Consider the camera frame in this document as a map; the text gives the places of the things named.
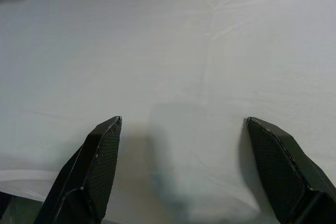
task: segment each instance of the black plastic part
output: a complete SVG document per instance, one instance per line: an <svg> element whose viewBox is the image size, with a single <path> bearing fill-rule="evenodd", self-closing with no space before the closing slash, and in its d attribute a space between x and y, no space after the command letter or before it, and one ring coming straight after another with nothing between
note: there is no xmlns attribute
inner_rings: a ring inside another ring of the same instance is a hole
<svg viewBox="0 0 336 224"><path fill-rule="evenodd" d="M121 117L99 125L58 174L34 224L97 224L117 165Z"/></svg>
<svg viewBox="0 0 336 224"><path fill-rule="evenodd" d="M279 127L248 118L261 183L281 224L335 224L336 188Z"/></svg>
<svg viewBox="0 0 336 224"><path fill-rule="evenodd" d="M11 199L12 196L10 194L6 194L0 191L0 220L2 219L2 216L4 215Z"/></svg>

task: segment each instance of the table surface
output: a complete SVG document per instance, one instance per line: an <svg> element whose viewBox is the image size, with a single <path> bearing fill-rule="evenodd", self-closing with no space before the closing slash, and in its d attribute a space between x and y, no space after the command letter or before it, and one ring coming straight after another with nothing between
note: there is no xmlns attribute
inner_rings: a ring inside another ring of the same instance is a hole
<svg viewBox="0 0 336 224"><path fill-rule="evenodd" d="M0 190L44 200L123 117L107 220L277 223L243 119L336 179L336 0L0 0Z"/></svg>

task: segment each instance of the white fabric surface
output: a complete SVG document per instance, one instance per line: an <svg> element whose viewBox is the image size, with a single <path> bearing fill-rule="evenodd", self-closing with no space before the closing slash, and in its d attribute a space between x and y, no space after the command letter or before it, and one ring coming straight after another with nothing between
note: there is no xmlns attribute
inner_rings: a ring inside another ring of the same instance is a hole
<svg viewBox="0 0 336 224"><path fill-rule="evenodd" d="M121 115L106 219L277 223L243 118L335 181L335 17L336 0L2 0L0 190L43 200Z"/></svg>

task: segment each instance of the white cloth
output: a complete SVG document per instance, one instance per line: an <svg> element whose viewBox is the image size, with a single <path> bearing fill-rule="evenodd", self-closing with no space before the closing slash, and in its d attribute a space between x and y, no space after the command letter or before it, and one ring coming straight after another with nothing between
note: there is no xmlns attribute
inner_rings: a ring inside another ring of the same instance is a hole
<svg viewBox="0 0 336 224"><path fill-rule="evenodd" d="M121 115L106 219L277 223L243 118L335 181L335 17L336 0L3 0L0 190L43 200Z"/></svg>

